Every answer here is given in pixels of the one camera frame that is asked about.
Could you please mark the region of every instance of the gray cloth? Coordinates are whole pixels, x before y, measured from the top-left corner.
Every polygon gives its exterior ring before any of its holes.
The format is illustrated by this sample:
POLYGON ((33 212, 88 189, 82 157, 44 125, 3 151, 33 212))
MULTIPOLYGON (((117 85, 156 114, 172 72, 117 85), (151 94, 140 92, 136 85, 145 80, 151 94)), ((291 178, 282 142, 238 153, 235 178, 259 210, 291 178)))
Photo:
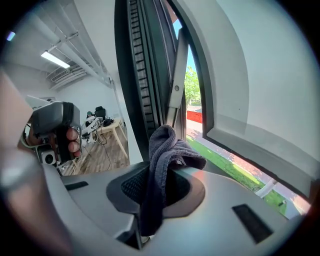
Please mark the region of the gray cloth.
POLYGON ((191 149, 184 140, 176 138, 169 125, 159 127, 149 140, 150 168, 147 192, 140 212, 141 235, 151 236, 160 227, 166 206, 167 169, 171 163, 202 169, 207 160, 191 149))

